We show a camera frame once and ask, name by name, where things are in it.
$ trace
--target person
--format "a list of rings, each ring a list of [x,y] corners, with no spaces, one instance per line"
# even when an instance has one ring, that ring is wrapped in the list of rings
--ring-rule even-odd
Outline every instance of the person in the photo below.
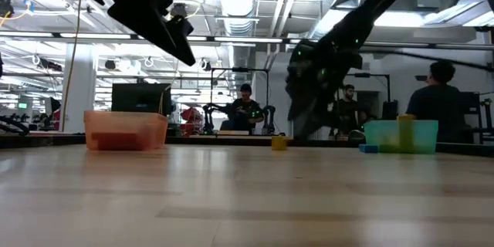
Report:
[[[432,63],[426,81],[428,86],[416,90],[408,103],[407,115],[416,120],[438,121],[439,142],[458,142],[465,127],[461,93],[448,85],[454,75],[455,67],[450,62]]]
[[[231,111],[233,130],[247,130],[249,133],[255,128],[255,124],[264,120],[261,108],[257,102],[251,100],[252,88],[249,84],[243,84],[240,87],[241,98],[232,103]]]
[[[367,114],[354,100],[355,86],[347,84],[343,88],[343,97],[337,102],[338,133],[348,135],[352,130],[359,130],[359,122],[367,120]]]

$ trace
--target desk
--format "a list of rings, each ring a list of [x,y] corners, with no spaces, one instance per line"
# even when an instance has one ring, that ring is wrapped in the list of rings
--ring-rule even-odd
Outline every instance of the desk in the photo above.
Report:
[[[167,145],[0,151],[4,246],[494,246],[494,160]]]

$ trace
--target yellow cup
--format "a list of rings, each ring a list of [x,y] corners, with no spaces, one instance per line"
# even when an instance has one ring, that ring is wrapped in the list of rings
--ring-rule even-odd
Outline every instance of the yellow cup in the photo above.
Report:
[[[284,136],[273,136],[271,139],[271,149],[273,151],[286,151],[287,142]]]

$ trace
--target black shirt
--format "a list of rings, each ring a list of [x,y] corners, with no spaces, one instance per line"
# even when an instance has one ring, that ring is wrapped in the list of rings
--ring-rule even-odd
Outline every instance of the black shirt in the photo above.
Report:
[[[455,143],[465,127],[460,91],[453,86],[426,86],[415,91],[408,103],[407,114],[417,120],[439,122],[438,141]]]
[[[232,103],[232,113],[233,113],[233,130],[247,130],[249,132],[255,128],[255,123],[250,123],[249,119],[258,119],[264,117],[260,113],[261,108],[257,102],[254,100],[243,101],[242,99],[237,99]]]
[[[340,99],[338,100],[337,107],[333,109],[337,109],[337,113],[339,116],[337,128],[343,134],[348,134],[352,130],[359,129],[357,123],[358,114],[356,114],[356,112],[358,112],[360,109],[357,101],[345,101],[343,99]]]

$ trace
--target man with cap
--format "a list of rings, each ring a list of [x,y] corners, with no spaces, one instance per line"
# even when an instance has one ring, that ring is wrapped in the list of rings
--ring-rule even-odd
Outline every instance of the man with cap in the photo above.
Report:
[[[246,130],[249,133],[255,128],[255,124],[264,120],[261,107],[257,102],[250,99],[252,88],[249,84],[240,87],[241,98],[232,103],[233,130]]]

